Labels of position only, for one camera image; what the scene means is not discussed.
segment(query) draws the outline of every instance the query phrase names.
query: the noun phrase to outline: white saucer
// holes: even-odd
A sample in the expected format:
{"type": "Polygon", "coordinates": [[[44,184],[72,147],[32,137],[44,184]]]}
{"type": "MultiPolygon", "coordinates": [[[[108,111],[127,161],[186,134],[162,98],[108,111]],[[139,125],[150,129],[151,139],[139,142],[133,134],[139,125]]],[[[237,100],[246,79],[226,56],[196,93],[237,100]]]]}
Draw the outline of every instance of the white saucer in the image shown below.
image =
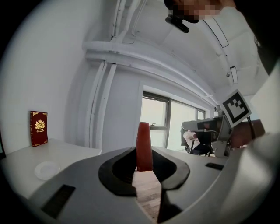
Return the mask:
{"type": "Polygon", "coordinates": [[[58,174],[59,171],[60,166],[58,164],[52,161],[45,161],[36,166],[34,173],[39,179],[48,180],[58,174]]]}

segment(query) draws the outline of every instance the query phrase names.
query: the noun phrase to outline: window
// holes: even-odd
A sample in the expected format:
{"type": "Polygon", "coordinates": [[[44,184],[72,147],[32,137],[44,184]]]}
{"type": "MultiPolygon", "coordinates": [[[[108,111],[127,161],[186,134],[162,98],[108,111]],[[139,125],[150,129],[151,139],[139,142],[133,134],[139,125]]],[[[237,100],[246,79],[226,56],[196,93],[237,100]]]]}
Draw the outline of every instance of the window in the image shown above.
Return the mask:
{"type": "Polygon", "coordinates": [[[144,92],[142,99],[141,121],[150,124],[152,146],[166,148],[168,124],[170,123],[170,99],[144,92]]]}
{"type": "Polygon", "coordinates": [[[185,146],[181,146],[182,122],[204,118],[205,111],[199,108],[171,98],[143,93],[140,120],[150,124],[152,146],[184,150],[185,146]]]}

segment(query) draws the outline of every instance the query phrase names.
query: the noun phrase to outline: wooden surface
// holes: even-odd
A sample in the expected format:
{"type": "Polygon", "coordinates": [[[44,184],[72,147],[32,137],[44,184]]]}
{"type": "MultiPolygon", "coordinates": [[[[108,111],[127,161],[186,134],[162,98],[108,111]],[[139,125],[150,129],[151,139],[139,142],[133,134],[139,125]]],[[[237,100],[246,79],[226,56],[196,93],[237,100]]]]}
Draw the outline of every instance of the wooden surface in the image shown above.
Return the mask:
{"type": "Polygon", "coordinates": [[[161,184],[154,172],[139,172],[136,170],[132,185],[136,188],[138,203],[156,223],[161,204],[161,184]]]}

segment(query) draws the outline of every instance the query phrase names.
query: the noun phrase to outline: red object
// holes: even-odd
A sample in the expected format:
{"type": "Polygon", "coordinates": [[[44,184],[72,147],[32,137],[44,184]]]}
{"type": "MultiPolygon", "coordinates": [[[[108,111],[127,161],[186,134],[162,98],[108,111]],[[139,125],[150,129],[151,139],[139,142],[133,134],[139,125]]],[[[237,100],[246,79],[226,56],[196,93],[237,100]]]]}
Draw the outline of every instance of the red object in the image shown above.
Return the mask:
{"type": "Polygon", "coordinates": [[[153,170],[153,154],[149,123],[140,122],[139,124],[136,141],[136,161],[138,171],[153,170]]]}
{"type": "Polygon", "coordinates": [[[48,113],[30,111],[30,137],[33,147],[48,142],[47,118],[48,113]]]}

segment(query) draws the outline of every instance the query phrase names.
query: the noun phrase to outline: ceiling light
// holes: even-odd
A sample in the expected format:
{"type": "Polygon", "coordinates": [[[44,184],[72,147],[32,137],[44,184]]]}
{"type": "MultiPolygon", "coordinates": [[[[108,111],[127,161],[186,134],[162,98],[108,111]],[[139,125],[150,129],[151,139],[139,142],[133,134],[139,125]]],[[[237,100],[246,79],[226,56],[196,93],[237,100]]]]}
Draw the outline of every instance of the ceiling light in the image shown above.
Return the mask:
{"type": "Polygon", "coordinates": [[[238,83],[238,78],[237,78],[237,72],[236,72],[236,67],[235,66],[231,67],[231,74],[232,74],[233,83],[237,84],[238,83]]]}

